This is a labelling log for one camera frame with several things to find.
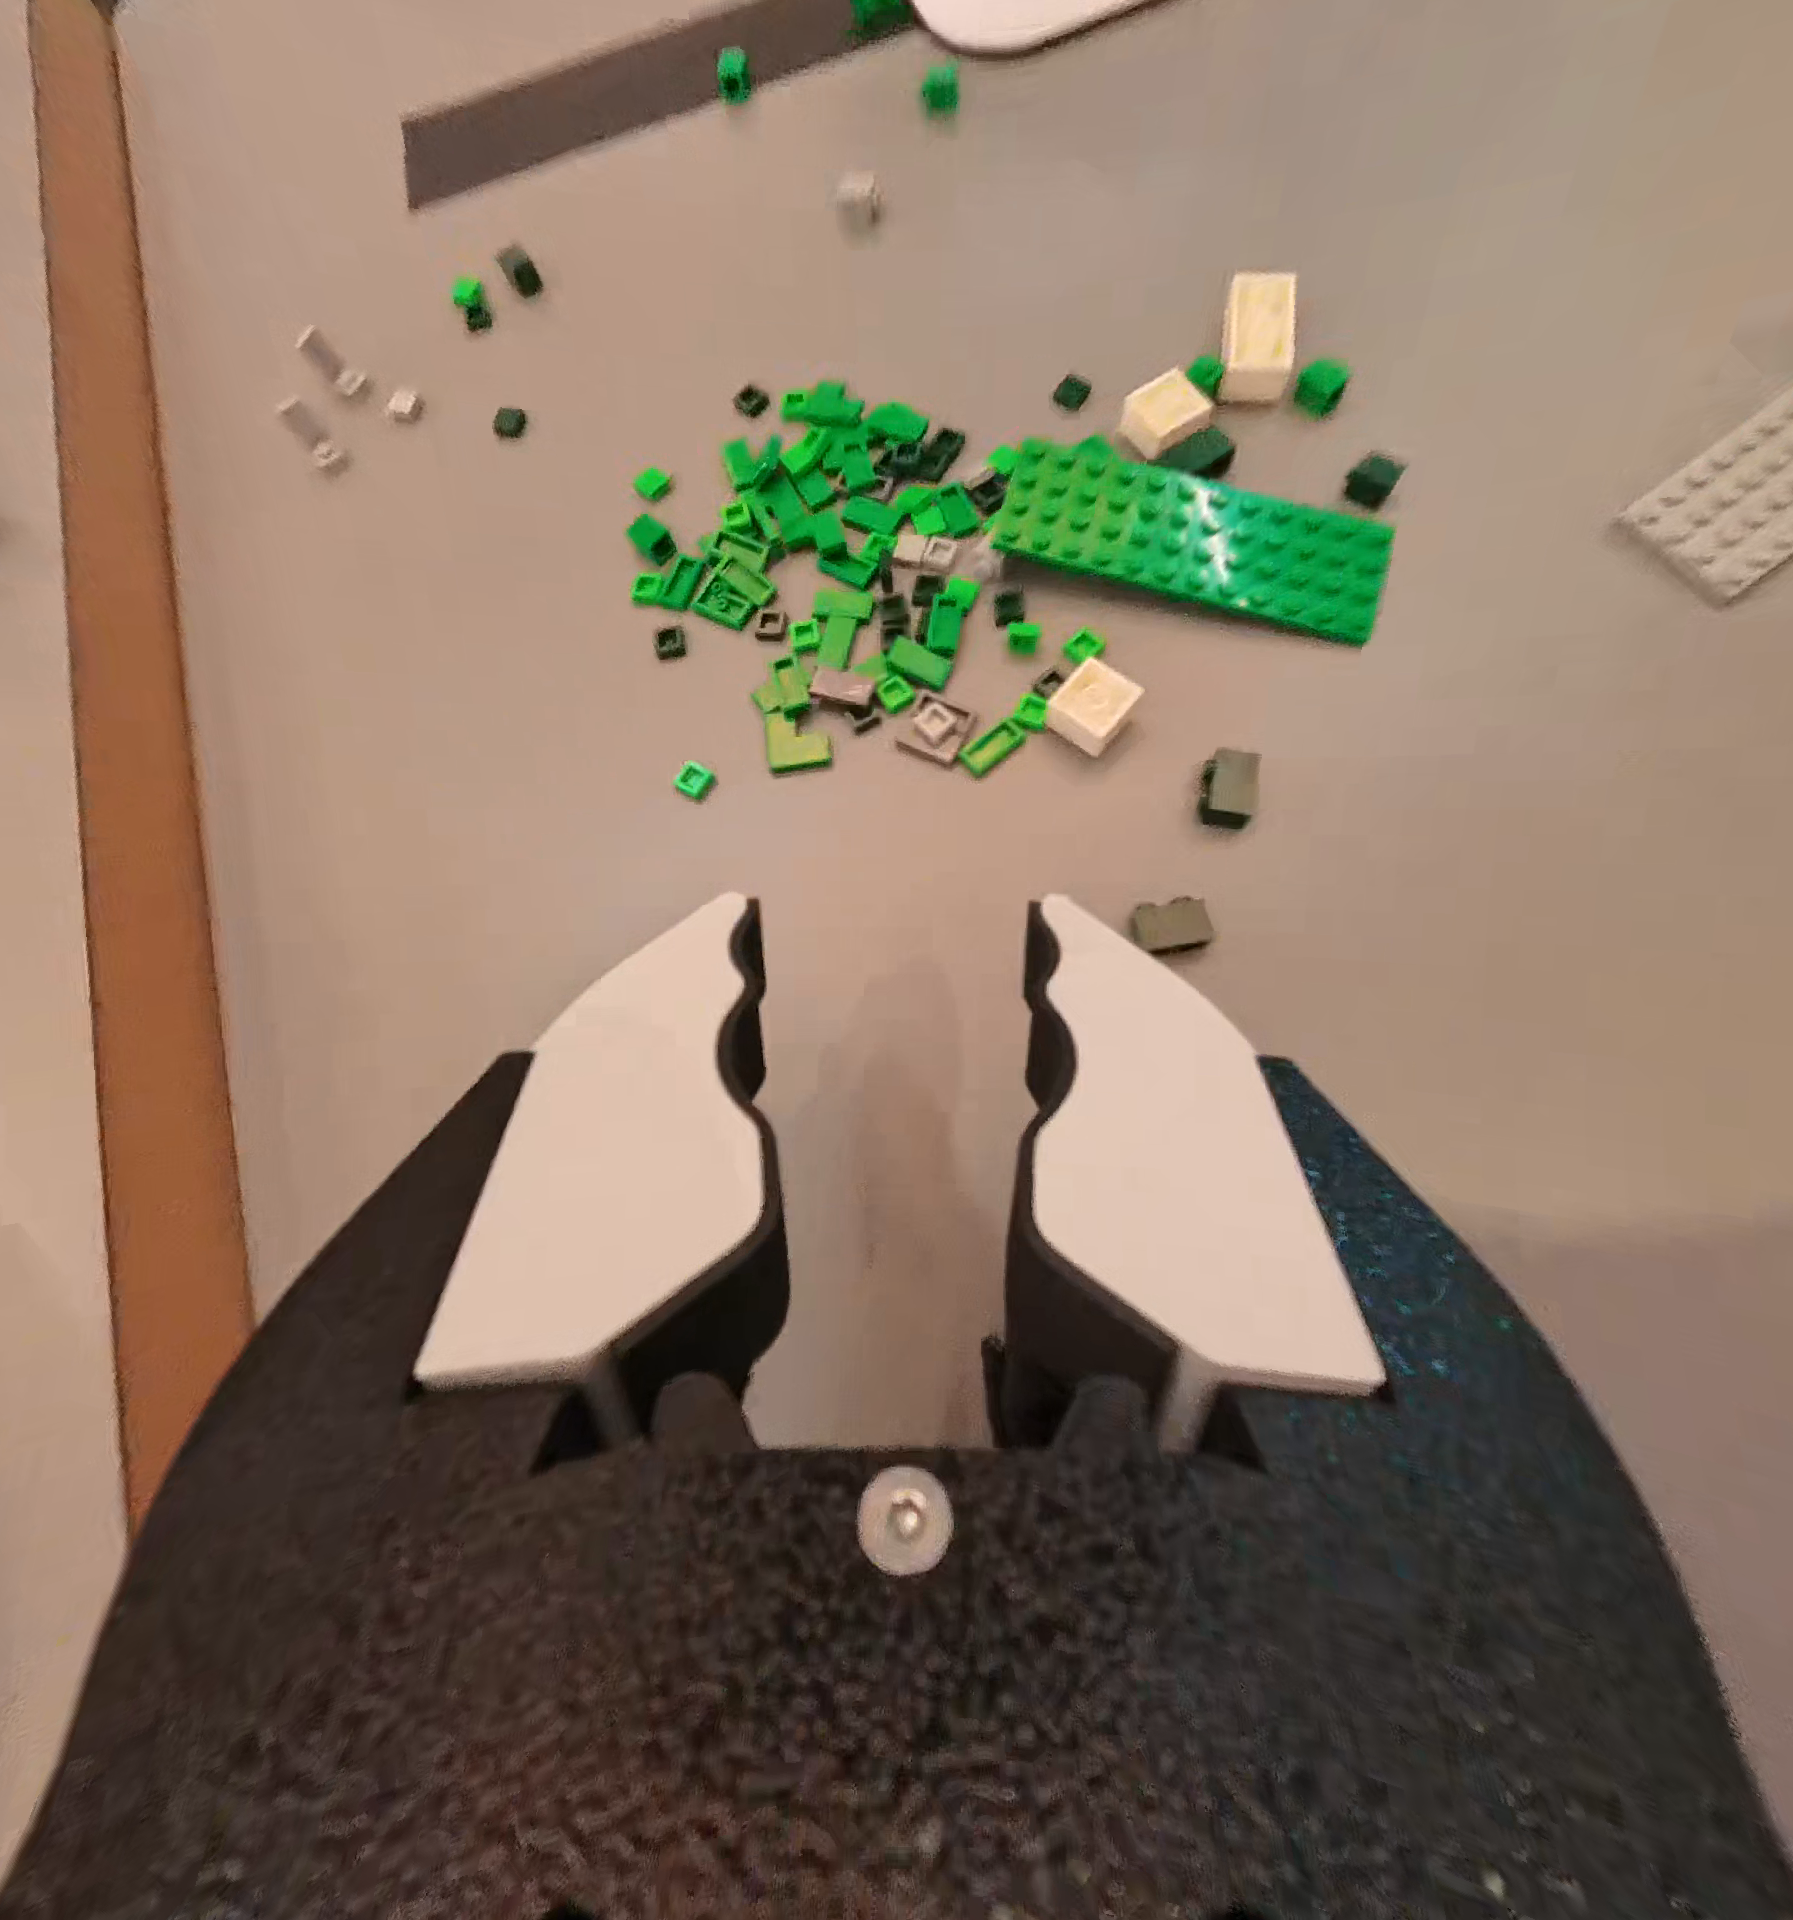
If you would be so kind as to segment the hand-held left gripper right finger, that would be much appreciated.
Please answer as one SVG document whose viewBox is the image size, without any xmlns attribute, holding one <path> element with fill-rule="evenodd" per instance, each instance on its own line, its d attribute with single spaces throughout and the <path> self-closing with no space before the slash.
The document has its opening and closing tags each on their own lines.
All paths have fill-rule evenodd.
<svg viewBox="0 0 1793 1920">
<path fill-rule="evenodd" d="M 1258 1055 L 1193 985 L 1065 897 L 1025 928 L 1032 1117 L 1005 1237 L 1001 1445 L 1125 1380 L 1166 1452 L 1238 1390 L 1388 1387 Z"/>
</svg>

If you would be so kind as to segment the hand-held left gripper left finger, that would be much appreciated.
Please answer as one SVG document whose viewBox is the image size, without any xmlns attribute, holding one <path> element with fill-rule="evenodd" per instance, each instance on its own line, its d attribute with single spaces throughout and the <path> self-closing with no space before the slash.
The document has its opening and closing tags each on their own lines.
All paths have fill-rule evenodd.
<svg viewBox="0 0 1793 1920">
<path fill-rule="evenodd" d="M 542 1031 L 416 1388 L 562 1388 L 604 1447 L 755 1442 L 743 1399 L 790 1306 L 765 988 L 760 903 L 722 893 Z"/>
</svg>

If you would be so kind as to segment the grey studded baseplate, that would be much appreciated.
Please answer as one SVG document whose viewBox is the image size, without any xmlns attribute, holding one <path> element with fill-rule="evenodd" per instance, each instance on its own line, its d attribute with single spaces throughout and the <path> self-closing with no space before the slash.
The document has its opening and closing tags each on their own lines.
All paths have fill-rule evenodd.
<svg viewBox="0 0 1793 1920">
<path fill-rule="evenodd" d="M 1716 608 L 1793 561 L 1793 387 L 1677 467 L 1617 527 Z"/>
</svg>

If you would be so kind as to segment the square white brick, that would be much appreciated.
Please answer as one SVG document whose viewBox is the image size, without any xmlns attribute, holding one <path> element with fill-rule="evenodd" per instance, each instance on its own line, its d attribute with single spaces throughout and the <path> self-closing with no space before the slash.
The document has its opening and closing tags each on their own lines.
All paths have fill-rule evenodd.
<svg viewBox="0 0 1793 1920">
<path fill-rule="evenodd" d="M 1046 698 L 1043 727 L 1097 760 L 1124 733 L 1145 692 L 1103 655 L 1085 660 Z"/>
<path fill-rule="evenodd" d="M 1213 422 L 1213 400 L 1189 372 L 1171 369 L 1124 398 L 1118 433 L 1137 458 L 1152 463 Z"/>
</svg>

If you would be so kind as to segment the large green studded baseplate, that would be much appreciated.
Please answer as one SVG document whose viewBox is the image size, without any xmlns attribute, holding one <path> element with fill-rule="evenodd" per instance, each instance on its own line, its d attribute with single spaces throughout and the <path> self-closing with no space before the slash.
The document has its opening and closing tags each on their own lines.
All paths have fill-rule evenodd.
<svg viewBox="0 0 1793 1920">
<path fill-rule="evenodd" d="M 1345 647 L 1369 642 L 1392 561 L 1382 521 L 1143 463 L 1099 439 L 1025 441 L 989 542 L 1012 560 Z"/>
</svg>

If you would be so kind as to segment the pile of small green bricks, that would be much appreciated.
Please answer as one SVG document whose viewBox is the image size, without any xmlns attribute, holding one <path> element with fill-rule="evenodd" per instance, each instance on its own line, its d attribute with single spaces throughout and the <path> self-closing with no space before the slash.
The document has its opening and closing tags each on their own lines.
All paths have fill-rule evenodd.
<svg viewBox="0 0 1793 1920">
<path fill-rule="evenodd" d="M 725 498 L 709 532 L 680 538 L 659 515 L 673 492 L 644 467 L 627 529 L 640 567 L 632 601 L 663 621 L 659 661 L 685 657 L 687 621 L 765 650 L 747 701 L 773 778 L 826 772 L 840 727 L 863 738 L 894 721 L 894 745 L 922 766 L 984 780 L 1046 726 L 1065 672 L 1043 674 L 1001 720 L 949 698 L 961 642 L 982 602 L 1010 653 L 1040 633 L 1016 590 L 990 588 L 1008 486 L 1027 445 L 1000 445 L 959 475 L 961 431 L 903 401 L 869 404 L 823 379 L 773 401 L 745 385 L 739 434 L 718 451 Z"/>
</svg>

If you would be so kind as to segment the long white brick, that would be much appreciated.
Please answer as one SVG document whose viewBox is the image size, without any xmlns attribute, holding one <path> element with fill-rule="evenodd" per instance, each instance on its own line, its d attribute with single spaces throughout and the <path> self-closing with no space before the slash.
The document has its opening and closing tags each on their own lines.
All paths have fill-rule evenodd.
<svg viewBox="0 0 1793 1920">
<path fill-rule="evenodd" d="M 1221 314 L 1220 404 L 1275 405 L 1293 387 L 1296 275 L 1234 272 Z"/>
</svg>

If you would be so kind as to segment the dark grey strip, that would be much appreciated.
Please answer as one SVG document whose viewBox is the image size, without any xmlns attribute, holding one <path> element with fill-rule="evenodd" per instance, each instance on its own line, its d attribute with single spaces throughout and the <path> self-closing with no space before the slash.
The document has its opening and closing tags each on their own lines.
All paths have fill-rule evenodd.
<svg viewBox="0 0 1793 1920">
<path fill-rule="evenodd" d="M 645 27 L 616 44 L 403 119 L 403 202 L 411 212 L 571 154 L 717 106 L 717 53 L 741 46 L 755 85 L 903 36 L 852 36 L 846 2 L 749 2 Z"/>
</svg>

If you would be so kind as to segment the white rounded object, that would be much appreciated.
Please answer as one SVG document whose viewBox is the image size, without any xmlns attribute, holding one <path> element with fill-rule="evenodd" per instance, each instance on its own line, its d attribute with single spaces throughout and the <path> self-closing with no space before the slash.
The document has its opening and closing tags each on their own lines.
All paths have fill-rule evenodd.
<svg viewBox="0 0 1793 1920">
<path fill-rule="evenodd" d="M 1013 61 L 1090 36 L 1157 2 L 909 2 L 914 18 L 954 54 Z"/>
</svg>

